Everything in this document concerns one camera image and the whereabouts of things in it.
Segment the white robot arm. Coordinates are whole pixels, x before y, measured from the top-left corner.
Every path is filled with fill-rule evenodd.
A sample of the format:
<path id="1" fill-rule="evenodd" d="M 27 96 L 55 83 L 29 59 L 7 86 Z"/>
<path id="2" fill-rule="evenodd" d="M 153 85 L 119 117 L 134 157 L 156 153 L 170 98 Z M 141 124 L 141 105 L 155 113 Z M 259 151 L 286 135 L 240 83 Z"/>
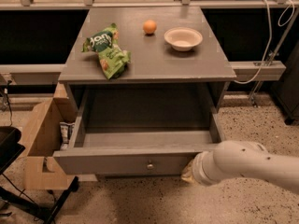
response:
<path id="1" fill-rule="evenodd" d="M 228 140 L 197 154 L 181 174 L 182 180 L 205 186 L 238 177 L 261 179 L 298 194 L 299 158 L 271 154 L 256 142 Z"/>

